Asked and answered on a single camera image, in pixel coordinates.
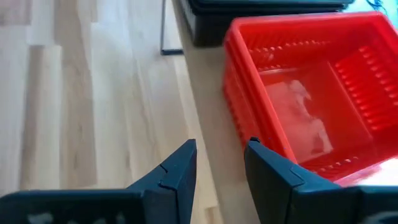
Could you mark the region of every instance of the red plastic basket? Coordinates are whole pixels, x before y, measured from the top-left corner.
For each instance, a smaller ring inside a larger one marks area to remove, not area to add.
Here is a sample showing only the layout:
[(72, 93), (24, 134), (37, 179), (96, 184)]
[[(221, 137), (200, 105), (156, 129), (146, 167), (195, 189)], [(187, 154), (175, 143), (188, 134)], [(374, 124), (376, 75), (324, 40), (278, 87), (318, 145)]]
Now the red plastic basket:
[(382, 14), (240, 18), (224, 47), (242, 144), (331, 181), (398, 154), (398, 36)]

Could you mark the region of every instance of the red crate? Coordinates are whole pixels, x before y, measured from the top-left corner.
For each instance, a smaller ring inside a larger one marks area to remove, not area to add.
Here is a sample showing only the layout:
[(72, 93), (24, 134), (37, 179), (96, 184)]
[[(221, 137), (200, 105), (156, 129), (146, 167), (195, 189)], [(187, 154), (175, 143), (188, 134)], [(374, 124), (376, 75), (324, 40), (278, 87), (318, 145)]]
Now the red crate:
[(398, 154), (398, 36), (382, 14), (240, 18), (224, 47), (242, 144), (331, 181)]

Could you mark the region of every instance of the black plastic claw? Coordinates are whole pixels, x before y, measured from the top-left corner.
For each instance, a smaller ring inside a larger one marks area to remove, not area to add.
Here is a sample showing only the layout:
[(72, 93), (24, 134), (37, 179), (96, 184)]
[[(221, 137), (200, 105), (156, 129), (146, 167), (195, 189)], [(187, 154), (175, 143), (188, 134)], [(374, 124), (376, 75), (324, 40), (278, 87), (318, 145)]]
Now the black plastic claw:
[(258, 141), (244, 160), (261, 223), (398, 223), (398, 187), (341, 188)]
[(0, 223), (190, 223), (195, 140), (119, 190), (35, 190), (0, 198)]

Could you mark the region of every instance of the black plastic container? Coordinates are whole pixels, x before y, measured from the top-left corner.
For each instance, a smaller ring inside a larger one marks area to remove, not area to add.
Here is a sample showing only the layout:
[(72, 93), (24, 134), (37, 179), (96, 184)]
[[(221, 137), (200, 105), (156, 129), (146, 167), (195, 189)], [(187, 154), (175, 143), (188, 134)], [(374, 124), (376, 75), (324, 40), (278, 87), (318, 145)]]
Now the black plastic container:
[(197, 47), (222, 44), (231, 21), (244, 16), (336, 12), (353, 0), (179, 0)]

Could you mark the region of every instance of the wooden floor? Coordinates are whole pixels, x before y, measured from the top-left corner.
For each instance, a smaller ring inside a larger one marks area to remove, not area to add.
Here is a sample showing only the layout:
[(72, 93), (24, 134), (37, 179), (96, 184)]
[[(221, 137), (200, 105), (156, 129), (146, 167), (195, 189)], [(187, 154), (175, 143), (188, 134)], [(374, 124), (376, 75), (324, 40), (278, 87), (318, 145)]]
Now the wooden floor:
[(0, 195), (123, 188), (196, 138), (192, 223), (222, 223), (185, 59), (159, 55), (160, 12), (158, 0), (0, 2)]

